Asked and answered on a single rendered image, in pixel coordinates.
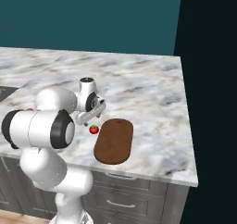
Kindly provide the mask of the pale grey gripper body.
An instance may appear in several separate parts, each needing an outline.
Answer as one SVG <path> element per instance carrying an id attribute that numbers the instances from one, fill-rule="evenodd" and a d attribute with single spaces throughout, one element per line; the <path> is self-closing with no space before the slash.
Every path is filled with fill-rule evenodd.
<path id="1" fill-rule="evenodd" d="M 90 112 L 80 112 L 77 114 L 75 120 L 78 125 L 84 125 L 93 117 L 98 117 L 104 110 L 106 109 L 106 103 L 103 102 L 102 104 L 98 103 L 94 109 Z"/>

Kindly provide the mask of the brown wooden cutting board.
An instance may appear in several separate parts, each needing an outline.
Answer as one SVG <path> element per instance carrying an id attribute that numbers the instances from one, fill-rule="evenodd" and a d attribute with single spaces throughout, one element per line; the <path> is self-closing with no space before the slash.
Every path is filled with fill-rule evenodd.
<path id="1" fill-rule="evenodd" d="M 133 125 L 123 118 L 112 118 L 103 123 L 94 146 L 94 157 L 106 165 L 125 162 L 131 154 Z"/>

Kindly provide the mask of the grey shallow drawer front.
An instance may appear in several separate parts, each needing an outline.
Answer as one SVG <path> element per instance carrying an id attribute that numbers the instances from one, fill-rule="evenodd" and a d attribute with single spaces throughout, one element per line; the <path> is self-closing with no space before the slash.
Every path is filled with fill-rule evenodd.
<path id="1" fill-rule="evenodd" d="M 144 180 L 140 178 L 137 178 L 137 180 L 119 180 L 108 177 L 104 172 L 97 171 L 94 171 L 93 175 L 94 184 L 97 186 L 105 186 L 132 193 L 165 197 L 168 188 L 166 183 L 155 180 Z"/>

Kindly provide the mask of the grey deep drawer front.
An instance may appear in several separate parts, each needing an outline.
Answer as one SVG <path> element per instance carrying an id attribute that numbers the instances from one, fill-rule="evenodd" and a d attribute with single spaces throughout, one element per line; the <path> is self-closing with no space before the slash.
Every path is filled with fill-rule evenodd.
<path id="1" fill-rule="evenodd" d="M 124 208 L 114 206 L 108 204 L 106 200 L 124 205 L 134 204 L 136 207 Z M 85 207 L 151 220 L 161 219 L 164 201 L 164 197 L 126 192 L 100 186 L 94 186 L 88 194 L 83 196 Z"/>

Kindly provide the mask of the grey lowest drawer front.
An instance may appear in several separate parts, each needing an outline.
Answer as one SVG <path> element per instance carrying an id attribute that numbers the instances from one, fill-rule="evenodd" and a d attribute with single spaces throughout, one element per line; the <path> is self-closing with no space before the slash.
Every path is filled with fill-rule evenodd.
<path id="1" fill-rule="evenodd" d="M 159 221 L 116 215 L 104 211 L 88 209 L 94 224 L 160 224 Z"/>

